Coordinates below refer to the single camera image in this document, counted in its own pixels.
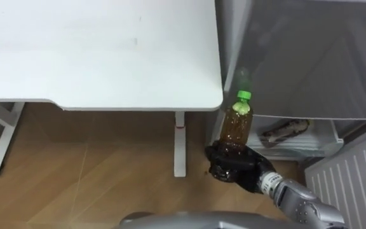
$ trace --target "green bottle cap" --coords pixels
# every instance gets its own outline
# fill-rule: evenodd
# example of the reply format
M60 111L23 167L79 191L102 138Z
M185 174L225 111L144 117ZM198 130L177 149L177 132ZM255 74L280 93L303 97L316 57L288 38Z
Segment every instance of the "green bottle cap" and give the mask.
M250 100L251 99L251 92L238 91L237 97L240 98L240 99Z

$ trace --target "plastic bottle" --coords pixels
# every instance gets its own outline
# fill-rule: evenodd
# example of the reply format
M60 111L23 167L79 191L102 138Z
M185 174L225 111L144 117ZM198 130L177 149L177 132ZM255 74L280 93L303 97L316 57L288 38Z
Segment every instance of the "plastic bottle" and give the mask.
M220 133L220 152L239 153L247 145L254 114L249 105L251 95L247 91L238 91L238 100L227 108Z

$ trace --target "desk leg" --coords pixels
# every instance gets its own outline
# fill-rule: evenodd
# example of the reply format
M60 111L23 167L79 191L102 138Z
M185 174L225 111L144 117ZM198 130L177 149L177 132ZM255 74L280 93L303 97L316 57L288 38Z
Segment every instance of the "desk leg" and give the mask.
M0 124L4 127L0 137L0 168L24 105L24 102L16 102L10 112L0 106Z
M175 113L175 177L186 176L186 126L184 112Z

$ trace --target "wooden floor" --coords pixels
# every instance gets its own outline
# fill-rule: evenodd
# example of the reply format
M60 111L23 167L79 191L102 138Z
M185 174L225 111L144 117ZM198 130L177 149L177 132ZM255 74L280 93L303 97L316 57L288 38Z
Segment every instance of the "wooden floor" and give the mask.
M102 229L134 211L247 211L262 195L208 174L204 114L188 113L187 177L173 176L173 113L68 112L28 104L0 176L0 229ZM296 178L296 164L274 162Z

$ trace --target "white desk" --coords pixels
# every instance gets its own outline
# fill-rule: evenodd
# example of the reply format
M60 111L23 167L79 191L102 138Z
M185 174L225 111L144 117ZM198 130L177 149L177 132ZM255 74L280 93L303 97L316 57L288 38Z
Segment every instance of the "white desk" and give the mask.
M214 0L0 0L0 165L24 102L78 111L183 111L222 102Z

